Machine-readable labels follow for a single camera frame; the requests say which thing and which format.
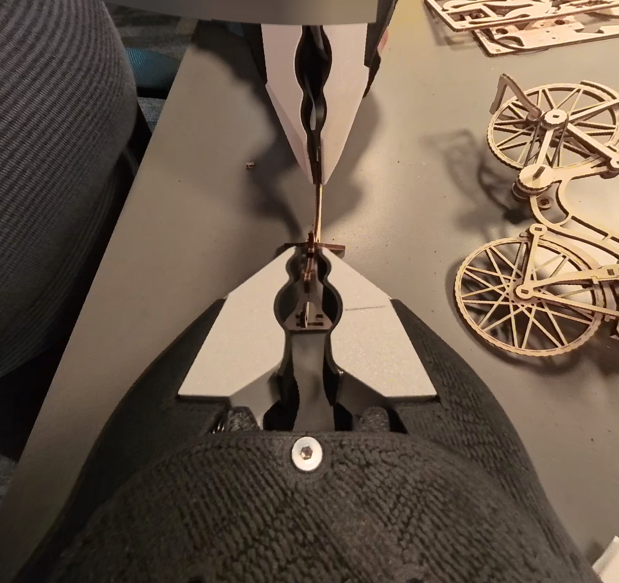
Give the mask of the small wooden model stand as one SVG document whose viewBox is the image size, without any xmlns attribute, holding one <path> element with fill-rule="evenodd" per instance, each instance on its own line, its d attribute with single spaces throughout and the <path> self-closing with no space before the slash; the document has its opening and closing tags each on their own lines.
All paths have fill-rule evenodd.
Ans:
<svg viewBox="0 0 619 583">
<path fill-rule="evenodd" d="M 328 285 L 329 263 L 323 250 L 343 256 L 345 246 L 320 242 L 314 231 L 308 233 L 306 241 L 293 246 L 301 248 L 301 270 L 295 278 L 297 302 L 285 327 L 299 333 L 329 331 L 336 320 L 339 301 Z"/>
</svg>

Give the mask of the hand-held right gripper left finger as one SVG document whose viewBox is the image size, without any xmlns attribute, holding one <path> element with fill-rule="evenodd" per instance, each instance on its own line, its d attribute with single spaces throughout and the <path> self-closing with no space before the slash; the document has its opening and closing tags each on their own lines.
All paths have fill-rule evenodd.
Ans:
<svg viewBox="0 0 619 583">
<path fill-rule="evenodd" d="M 178 390 L 183 399 L 228 402 L 232 407 L 272 407 L 280 399 L 277 377 L 285 331 L 275 300 L 290 281 L 298 255 L 287 249 L 227 295 Z"/>
</svg>

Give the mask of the wooden bicycle model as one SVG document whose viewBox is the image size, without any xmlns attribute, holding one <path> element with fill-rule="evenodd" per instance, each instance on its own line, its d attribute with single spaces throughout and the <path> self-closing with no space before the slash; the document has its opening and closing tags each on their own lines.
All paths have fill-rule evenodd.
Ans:
<svg viewBox="0 0 619 583">
<path fill-rule="evenodd" d="M 505 353 L 550 357 L 584 346 L 606 323 L 618 339 L 618 236 L 572 212 L 568 186 L 618 176 L 618 92 L 592 81 L 523 89 L 499 76 L 486 140 L 516 171 L 532 223 L 469 254 L 454 299 L 472 332 Z"/>
</svg>

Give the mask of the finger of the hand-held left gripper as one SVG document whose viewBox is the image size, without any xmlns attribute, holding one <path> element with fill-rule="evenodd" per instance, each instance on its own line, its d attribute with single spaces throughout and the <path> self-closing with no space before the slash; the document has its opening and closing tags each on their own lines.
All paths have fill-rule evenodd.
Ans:
<svg viewBox="0 0 619 583">
<path fill-rule="evenodd" d="M 322 88 L 324 116 L 319 120 L 321 184 L 336 168 L 367 86 L 366 24 L 326 24 L 329 74 Z"/>
<path fill-rule="evenodd" d="M 266 90 L 301 170 L 311 183 L 317 183 L 308 155 L 308 134 L 301 121 L 303 90 L 295 62 L 302 32 L 300 25 L 261 25 Z"/>
</svg>

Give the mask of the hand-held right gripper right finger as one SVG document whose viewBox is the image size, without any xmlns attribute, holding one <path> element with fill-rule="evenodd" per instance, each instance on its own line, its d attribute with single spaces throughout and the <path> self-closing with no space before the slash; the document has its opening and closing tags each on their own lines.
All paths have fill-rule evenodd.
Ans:
<svg viewBox="0 0 619 583">
<path fill-rule="evenodd" d="M 336 402 L 361 416 L 371 407 L 434 399 L 436 389 L 391 298 L 330 250 L 322 257 L 338 305 L 329 336 L 339 373 Z"/>
</svg>

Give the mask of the white instruction booklet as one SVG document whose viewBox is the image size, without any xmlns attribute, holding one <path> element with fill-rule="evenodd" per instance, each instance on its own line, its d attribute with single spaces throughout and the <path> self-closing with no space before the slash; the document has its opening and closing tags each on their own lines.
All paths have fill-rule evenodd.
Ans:
<svg viewBox="0 0 619 583">
<path fill-rule="evenodd" d="M 593 571 L 602 582 L 618 582 L 618 543 L 616 535 L 592 564 Z"/>
</svg>

